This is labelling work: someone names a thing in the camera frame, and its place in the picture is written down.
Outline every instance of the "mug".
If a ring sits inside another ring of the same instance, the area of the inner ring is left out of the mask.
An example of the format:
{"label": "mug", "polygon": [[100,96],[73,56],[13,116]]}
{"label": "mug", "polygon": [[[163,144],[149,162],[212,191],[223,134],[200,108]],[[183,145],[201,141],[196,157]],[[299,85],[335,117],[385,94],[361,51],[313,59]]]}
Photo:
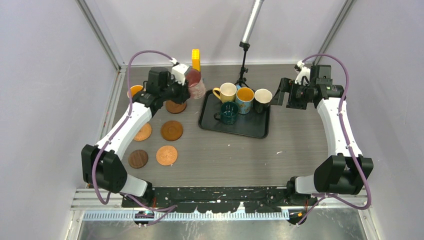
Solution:
{"label": "mug", "polygon": [[250,112],[254,97],[255,93],[248,87],[242,87],[237,91],[235,103],[238,105],[239,114],[247,114]]}
{"label": "mug", "polygon": [[233,101],[227,101],[222,104],[220,111],[215,113],[213,118],[221,121],[223,124],[231,125],[236,122],[238,112],[239,106]]}
{"label": "mug", "polygon": [[258,114],[266,111],[271,104],[271,100],[273,99],[273,94],[266,90],[265,88],[261,88],[254,92],[254,100],[253,100],[253,109]]}
{"label": "mug", "polygon": [[231,82],[226,82],[219,88],[215,87],[212,92],[219,100],[221,100],[222,103],[234,102],[234,99],[236,98],[237,87]]}

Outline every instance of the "dark green mug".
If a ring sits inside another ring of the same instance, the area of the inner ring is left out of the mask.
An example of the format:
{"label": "dark green mug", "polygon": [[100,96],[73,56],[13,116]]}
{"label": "dark green mug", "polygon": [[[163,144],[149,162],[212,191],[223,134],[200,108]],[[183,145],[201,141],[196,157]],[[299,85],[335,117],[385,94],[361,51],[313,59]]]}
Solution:
{"label": "dark green mug", "polygon": [[239,106],[233,101],[227,101],[222,104],[220,111],[215,113],[213,117],[223,124],[231,125],[236,122],[238,113]]}

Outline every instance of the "yellow block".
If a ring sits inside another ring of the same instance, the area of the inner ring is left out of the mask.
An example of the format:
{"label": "yellow block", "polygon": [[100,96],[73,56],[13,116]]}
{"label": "yellow block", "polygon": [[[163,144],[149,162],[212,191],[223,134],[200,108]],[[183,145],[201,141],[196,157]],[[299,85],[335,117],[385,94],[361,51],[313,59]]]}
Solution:
{"label": "yellow block", "polygon": [[193,66],[193,69],[196,69],[200,72],[200,50],[199,49],[193,49],[191,51],[191,63]]}

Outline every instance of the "brown coaster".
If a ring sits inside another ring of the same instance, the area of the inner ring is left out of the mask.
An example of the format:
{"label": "brown coaster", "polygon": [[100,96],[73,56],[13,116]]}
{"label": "brown coaster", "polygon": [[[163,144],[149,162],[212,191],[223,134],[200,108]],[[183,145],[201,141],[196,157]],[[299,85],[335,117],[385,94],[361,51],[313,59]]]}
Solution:
{"label": "brown coaster", "polygon": [[168,112],[172,114],[179,114],[186,109],[187,102],[184,102],[183,104],[178,104],[169,100],[169,101],[166,101],[165,107],[166,107],[166,110],[168,110]]}
{"label": "brown coaster", "polygon": [[178,152],[173,146],[163,146],[157,150],[156,160],[159,164],[169,166],[177,160]]}
{"label": "brown coaster", "polygon": [[135,135],[134,141],[140,142],[148,139],[152,134],[152,126],[149,123],[146,123]]}
{"label": "brown coaster", "polygon": [[167,121],[162,125],[160,134],[165,140],[175,141],[183,135],[183,125],[178,121]]}
{"label": "brown coaster", "polygon": [[135,150],[131,152],[128,158],[128,163],[131,168],[139,169],[144,167],[149,160],[149,155],[144,150]]}

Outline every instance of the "gray table surface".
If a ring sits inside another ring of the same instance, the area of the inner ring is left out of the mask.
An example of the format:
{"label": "gray table surface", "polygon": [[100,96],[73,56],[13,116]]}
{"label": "gray table surface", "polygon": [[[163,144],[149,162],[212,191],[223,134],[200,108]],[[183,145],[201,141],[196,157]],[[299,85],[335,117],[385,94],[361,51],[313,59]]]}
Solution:
{"label": "gray table surface", "polygon": [[[275,93],[280,78],[295,78],[292,65],[251,65],[245,75],[253,89],[266,88]],[[148,78],[149,67],[131,68],[131,85],[142,85]],[[240,66],[202,66],[201,73],[207,89],[222,83],[234,83]],[[123,84],[114,122],[128,107],[127,87]],[[203,99],[189,99],[187,108],[179,114],[169,113],[165,107],[150,120],[151,136],[141,142],[132,141],[123,157],[129,174],[147,180],[156,187],[210,186],[285,186],[293,176],[314,173],[327,159],[327,140],[324,126],[313,104],[307,110],[271,106],[269,134],[266,138],[222,133],[198,126]],[[183,125],[183,135],[177,141],[166,141],[161,126],[170,120]],[[176,147],[178,159],[172,166],[156,161],[157,150],[166,145]],[[131,168],[128,157],[135,150],[145,150],[146,166]]]}

